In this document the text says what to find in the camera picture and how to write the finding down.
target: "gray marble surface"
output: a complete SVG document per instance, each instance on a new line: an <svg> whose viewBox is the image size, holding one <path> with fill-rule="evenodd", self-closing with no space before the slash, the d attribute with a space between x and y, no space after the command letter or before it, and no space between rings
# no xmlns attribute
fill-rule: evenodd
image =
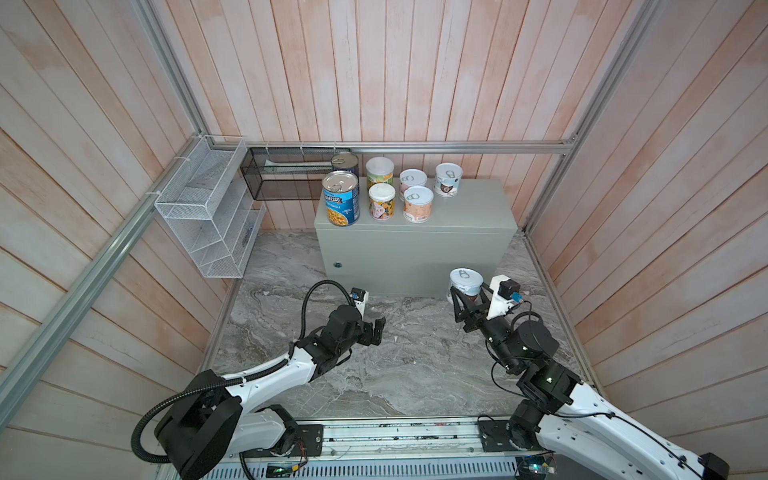
<svg viewBox="0 0 768 480"><path fill-rule="evenodd" d="M522 285L560 343L556 358L581 374L520 235L496 270ZM305 292L326 278L314 232L262 232L225 327L212 368L227 373L250 368L286 351L300 331ZM307 331L324 325L343 302L333 286L321 286L307 309ZM445 299L372 296L371 321L385 316L380 346L353 348L350 361L308 385L274 397L301 419L382 416L509 415L520 398L491 381L493 361L479 332L465 333ZM503 369L497 381L513 391Z"/></svg>

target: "can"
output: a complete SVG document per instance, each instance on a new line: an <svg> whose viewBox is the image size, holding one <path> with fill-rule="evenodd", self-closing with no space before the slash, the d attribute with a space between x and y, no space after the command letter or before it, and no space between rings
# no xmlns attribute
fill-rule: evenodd
<svg viewBox="0 0 768 480"><path fill-rule="evenodd" d="M473 302L480 294L482 286L482 275L469 268L457 268L451 270L451 283L459 292L464 293ZM453 303L451 289L448 288L448 301Z"/></svg>
<svg viewBox="0 0 768 480"><path fill-rule="evenodd" d="M409 222L426 222L432 214L433 197L432 191L427 187L410 187L406 190L406 204L402 209L402 215Z"/></svg>
<svg viewBox="0 0 768 480"><path fill-rule="evenodd" d="M352 172L355 177L359 177L357 155L351 154L348 151L344 151L340 154L333 155L331 157L331 168L333 170L344 170Z"/></svg>
<svg viewBox="0 0 768 480"><path fill-rule="evenodd" d="M376 184L368 189L371 200L371 217L374 220L389 220L395 213L395 188L390 184Z"/></svg>
<svg viewBox="0 0 768 480"><path fill-rule="evenodd" d="M366 162L366 176L368 177L368 189L373 184L392 185L392 174L395 164L387 157L374 157Z"/></svg>
<svg viewBox="0 0 768 480"><path fill-rule="evenodd" d="M435 168L435 193L441 197L453 197L458 193L458 183L464 171L457 164L440 164Z"/></svg>
<svg viewBox="0 0 768 480"><path fill-rule="evenodd" d="M427 183L427 174L418 168L409 168L400 172L400 200L405 200L405 193L410 187L421 187Z"/></svg>
<svg viewBox="0 0 768 480"><path fill-rule="evenodd" d="M328 220L339 227L355 223L360 216L357 177L351 172L338 170L323 178Z"/></svg>

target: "wood panel wall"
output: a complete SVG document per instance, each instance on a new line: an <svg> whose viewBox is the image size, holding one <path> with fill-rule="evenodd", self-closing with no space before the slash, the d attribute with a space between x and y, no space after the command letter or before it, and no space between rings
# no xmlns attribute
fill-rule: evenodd
<svg viewBox="0 0 768 480"><path fill-rule="evenodd" d="M0 2L0 65L3 370L194 129L128 2ZM153 222L0 434L0 476L140 478L135 422L192 378L226 287Z"/></svg>
<svg viewBox="0 0 768 480"><path fill-rule="evenodd" d="M767 25L762 1L671 2L531 235L611 401L754 478L768 475Z"/></svg>
<svg viewBox="0 0 768 480"><path fill-rule="evenodd" d="M154 0L211 132L252 141L570 138L641 4ZM558 159L392 156L498 178L521 225ZM263 228L313 228L308 203L267 205Z"/></svg>

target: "white lid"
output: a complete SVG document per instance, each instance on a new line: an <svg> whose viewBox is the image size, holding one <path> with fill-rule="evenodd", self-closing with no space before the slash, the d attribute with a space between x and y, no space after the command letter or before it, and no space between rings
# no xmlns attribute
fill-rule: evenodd
<svg viewBox="0 0 768 480"><path fill-rule="evenodd" d="M469 268L457 268L451 270L451 283L456 286L481 286L482 275Z"/></svg>
<svg viewBox="0 0 768 480"><path fill-rule="evenodd" d="M435 194L427 187L410 187L403 194L408 203L413 205L426 205L432 201Z"/></svg>
<svg viewBox="0 0 768 480"><path fill-rule="evenodd" d="M464 171L457 164L440 164L435 167L435 175L443 178L461 178Z"/></svg>
<svg viewBox="0 0 768 480"><path fill-rule="evenodd" d="M386 202L395 198L395 188L390 184L375 184L368 189L368 197L377 202Z"/></svg>
<svg viewBox="0 0 768 480"><path fill-rule="evenodd" d="M418 168L409 168L400 172L400 183L406 185L423 185L427 183L427 174Z"/></svg>
<svg viewBox="0 0 768 480"><path fill-rule="evenodd" d="M395 171L395 164L387 157L374 157L366 162L366 171L374 175L387 175Z"/></svg>

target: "dark can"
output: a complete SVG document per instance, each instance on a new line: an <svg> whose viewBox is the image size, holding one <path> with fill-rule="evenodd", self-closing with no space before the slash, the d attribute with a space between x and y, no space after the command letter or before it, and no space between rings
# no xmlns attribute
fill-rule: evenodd
<svg viewBox="0 0 768 480"><path fill-rule="evenodd" d="M360 216L359 192L357 176L352 172L338 170L323 178L323 195L330 223L346 227L357 221Z"/></svg>
<svg viewBox="0 0 768 480"><path fill-rule="evenodd" d="M351 154L348 151L333 155L333 158L331 158L331 168L333 170L344 170L352 172L355 177L360 176L360 172L357 167L358 163L359 161L357 155Z"/></svg>

